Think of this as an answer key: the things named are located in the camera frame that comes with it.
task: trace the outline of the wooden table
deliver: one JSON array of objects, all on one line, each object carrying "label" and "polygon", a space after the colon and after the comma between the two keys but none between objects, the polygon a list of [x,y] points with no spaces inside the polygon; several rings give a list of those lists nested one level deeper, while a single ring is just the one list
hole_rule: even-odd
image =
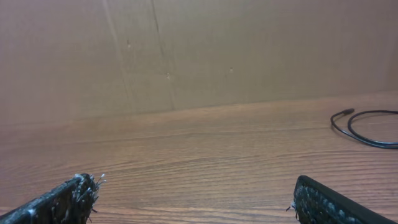
[{"label": "wooden table", "polygon": [[[398,110],[398,91],[2,126],[0,212],[87,172],[108,180],[94,223],[298,223],[285,209],[305,174],[398,222],[398,151],[334,132],[347,108]],[[395,115],[354,126],[398,138]]]}]

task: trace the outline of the black object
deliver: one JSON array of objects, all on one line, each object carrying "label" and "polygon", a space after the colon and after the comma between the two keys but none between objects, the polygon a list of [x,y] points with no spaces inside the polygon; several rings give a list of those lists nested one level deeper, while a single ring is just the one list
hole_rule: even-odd
[{"label": "black object", "polygon": [[337,130],[339,130],[343,134],[346,134],[347,136],[349,136],[349,137],[351,137],[353,139],[356,139],[356,140],[358,140],[358,141],[360,141],[362,143],[365,143],[368,146],[379,147],[379,148],[382,148],[382,149],[398,149],[398,142],[384,142],[384,141],[376,141],[376,140],[368,139],[368,138],[358,134],[356,131],[354,131],[354,129],[351,126],[354,118],[356,118],[357,116],[362,115],[362,114],[366,114],[366,113],[392,113],[392,114],[398,114],[398,111],[372,110],[372,111],[363,111],[363,112],[360,112],[360,113],[356,113],[356,114],[352,115],[352,117],[350,117],[350,119],[348,120],[348,130],[351,133],[340,129],[335,123],[335,117],[339,116],[341,114],[348,115],[348,114],[351,114],[353,112],[354,112],[354,109],[351,108],[351,109],[343,110],[342,112],[339,112],[337,114],[334,114],[330,118],[331,125],[333,125],[333,127],[335,127]]},{"label": "black object", "polygon": [[91,211],[96,212],[93,205],[105,182],[99,182],[101,178],[96,183],[92,175],[76,174],[39,198],[0,216],[0,224],[86,223]]},{"label": "black object", "polygon": [[303,224],[397,224],[304,175],[297,179],[292,207]]}]

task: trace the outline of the black cable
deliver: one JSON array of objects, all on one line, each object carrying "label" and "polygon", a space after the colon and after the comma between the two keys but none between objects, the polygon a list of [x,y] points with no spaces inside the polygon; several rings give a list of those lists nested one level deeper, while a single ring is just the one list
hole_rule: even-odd
[{"label": "black cable", "polygon": [[330,118],[330,122],[331,125],[333,125],[333,127],[335,127],[337,130],[339,130],[340,132],[342,132],[343,134],[346,134],[347,136],[356,139],[362,143],[367,144],[368,146],[373,146],[373,147],[379,147],[382,149],[398,149],[398,142],[384,142],[384,141],[376,141],[373,139],[368,139],[360,134],[358,134],[356,131],[354,131],[353,127],[352,127],[352,122],[353,120],[358,117],[359,115],[362,114],[366,114],[366,113],[392,113],[392,114],[398,114],[398,111],[389,111],[389,110],[372,110],[372,111],[363,111],[360,113],[356,113],[354,115],[352,115],[352,117],[350,117],[350,119],[348,120],[348,130],[351,132],[347,132],[345,130],[340,129],[336,123],[335,123],[335,117],[343,114],[343,115],[348,115],[348,114],[352,114],[354,112],[354,109],[347,109],[347,110],[343,110],[342,112],[339,112],[337,114],[334,114],[331,118]]}]

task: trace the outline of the wood grain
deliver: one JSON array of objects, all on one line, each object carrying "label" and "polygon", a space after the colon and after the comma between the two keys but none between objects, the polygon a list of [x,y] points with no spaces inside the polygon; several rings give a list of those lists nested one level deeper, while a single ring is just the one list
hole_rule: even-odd
[{"label": "wood grain", "polygon": [[[398,110],[398,91],[1,126],[0,212],[87,172],[108,181],[95,223],[297,223],[285,209],[305,174],[398,222],[398,152],[333,132],[347,108]],[[396,140],[397,124],[354,126]]]}]

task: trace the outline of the black wire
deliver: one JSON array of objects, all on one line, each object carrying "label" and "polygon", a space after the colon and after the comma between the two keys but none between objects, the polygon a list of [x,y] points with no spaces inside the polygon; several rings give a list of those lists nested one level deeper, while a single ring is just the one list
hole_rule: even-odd
[{"label": "black wire", "polygon": [[398,149],[398,142],[384,142],[384,141],[376,141],[373,139],[368,139],[360,134],[358,134],[356,131],[354,131],[353,127],[352,127],[352,122],[353,120],[358,117],[359,115],[362,114],[367,114],[367,113],[392,113],[392,114],[398,114],[398,111],[389,111],[389,110],[372,110],[372,111],[363,111],[360,113],[356,113],[354,115],[352,115],[352,117],[350,117],[350,119],[348,120],[348,130],[351,132],[347,132],[345,130],[340,129],[336,123],[335,123],[335,117],[343,114],[343,115],[348,115],[354,112],[354,109],[347,109],[347,110],[343,110],[342,112],[339,112],[337,114],[334,114],[332,117],[330,117],[330,122],[331,125],[333,125],[333,127],[335,127],[337,130],[339,130],[340,132],[342,132],[343,134],[356,139],[362,143],[367,144],[368,146],[373,146],[373,147],[379,147],[382,149]]}]

